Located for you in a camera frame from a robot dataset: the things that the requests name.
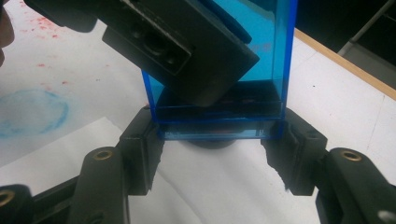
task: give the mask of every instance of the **blue circle mark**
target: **blue circle mark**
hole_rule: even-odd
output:
[[[68,111],[67,102],[49,91],[16,91],[3,96],[0,138],[48,133],[64,124]]]

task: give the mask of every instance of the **blue transparent container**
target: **blue transparent container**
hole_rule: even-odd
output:
[[[149,106],[166,140],[271,139],[282,133],[296,0],[214,0],[252,36],[260,60],[215,104],[188,105],[143,72]]]

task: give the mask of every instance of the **wooden trim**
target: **wooden trim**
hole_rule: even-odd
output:
[[[388,97],[392,98],[393,100],[396,100],[396,90],[394,90],[389,85],[385,84],[384,82],[380,81],[376,77],[373,77],[369,73],[367,73],[364,70],[360,69],[358,66],[356,66],[353,63],[351,63],[347,59],[341,57],[340,55],[338,55],[334,51],[326,48],[325,46],[320,44],[318,41],[316,41],[312,37],[304,34],[300,30],[294,29],[294,36],[299,38],[301,41],[305,42],[305,44],[307,44],[311,48],[317,50],[319,53],[321,53],[324,56],[328,57],[329,59],[331,59],[335,63],[341,65],[347,71],[351,72],[352,74],[354,74],[355,76],[359,77],[363,81],[365,81],[368,84],[372,85],[374,88],[378,89],[379,91],[382,91]]]

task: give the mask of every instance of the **blue stain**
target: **blue stain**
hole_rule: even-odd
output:
[[[61,127],[69,106],[41,90],[17,91],[0,98],[0,138],[48,133]]]

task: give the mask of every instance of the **white tabletop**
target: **white tabletop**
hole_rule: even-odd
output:
[[[22,183],[37,194],[78,175],[89,151],[114,146],[148,100],[140,70],[101,41],[102,23],[80,34],[23,2],[6,8],[16,39],[0,68],[0,123],[31,129],[0,136],[0,186]],[[12,104],[24,97],[22,107]],[[328,137],[328,149],[363,152],[396,184],[395,101],[297,38],[288,107]],[[48,110],[60,117],[41,119]],[[45,122],[55,124],[43,131]],[[259,140],[220,150],[167,142],[152,192],[130,197],[130,210],[131,223],[318,223],[315,196],[286,192]]]

